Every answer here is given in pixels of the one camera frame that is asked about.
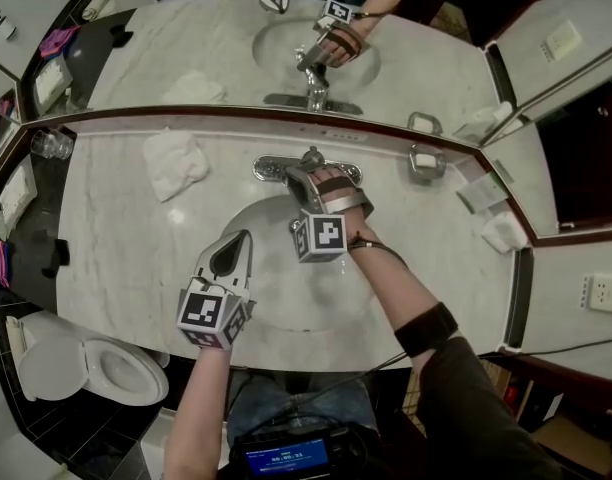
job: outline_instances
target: digital display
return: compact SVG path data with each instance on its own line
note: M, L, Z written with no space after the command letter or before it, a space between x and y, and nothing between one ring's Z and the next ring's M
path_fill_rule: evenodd
M246 460L254 475L281 475L328 464L328 455L324 440L315 439L270 450L246 452Z

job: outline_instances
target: glass cup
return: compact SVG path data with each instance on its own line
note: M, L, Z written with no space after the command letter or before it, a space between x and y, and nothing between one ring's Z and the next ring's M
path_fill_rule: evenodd
M73 152L73 139L57 130L38 130L30 141L30 150L44 158L66 160Z

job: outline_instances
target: bathroom sink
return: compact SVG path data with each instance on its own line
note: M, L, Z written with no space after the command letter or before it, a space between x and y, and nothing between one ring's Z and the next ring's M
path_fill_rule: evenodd
M368 311L373 292L352 259L299 263L288 230L298 216L292 197L263 199L244 208L224 234L240 229L253 238L253 320L293 332L322 332L348 325Z
M262 28L253 39L253 58L273 80L292 81L306 86L306 75L297 70L295 54L307 51L319 37L313 18L277 18ZM381 60L377 48L370 48L341 68L328 68L326 79L334 94L352 96L369 85L379 73Z

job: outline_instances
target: fiducial marker cube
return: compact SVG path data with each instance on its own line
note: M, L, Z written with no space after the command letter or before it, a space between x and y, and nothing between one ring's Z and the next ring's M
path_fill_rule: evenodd
M346 252L343 215L306 215L293 233L300 263L332 261Z
M192 278L177 315L177 327L193 345L228 350L251 310L242 297L212 287L206 290L202 280Z

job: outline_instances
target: hand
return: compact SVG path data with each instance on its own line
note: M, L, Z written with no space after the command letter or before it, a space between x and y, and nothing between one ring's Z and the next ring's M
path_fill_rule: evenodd
M308 176L315 186L317 186L330 178L337 178L340 176L345 177L346 175L334 167L324 167L323 169L319 169ZM322 200L327 203L341 197L352 196L355 192L356 191L354 188L340 188L339 190L334 190L333 192L324 194L322 196ZM346 221L347 240L356 237L358 233L364 237L366 237L366 234L369 233L372 235L372 231L366 225L366 221L364 220L364 209L361 206L353 206L352 208L346 210L344 212L344 220Z
M368 27L361 24L361 21L351 22L350 27L355 32L357 32L363 39L366 39L366 37L368 36L371 30ZM356 50L360 49L360 44L358 43L358 41L353 36L351 36L348 32L341 30L341 29L335 29L333 34L345 40L347 43L353 46ZM329 39L324 39L322 41L322 48L324 48L324 50L332 54L331 59L329 61L329 65L334 68L343 66L350 60L351 56L354 55L353 52L347 52L342 46L338 45L334 41L330 41Z

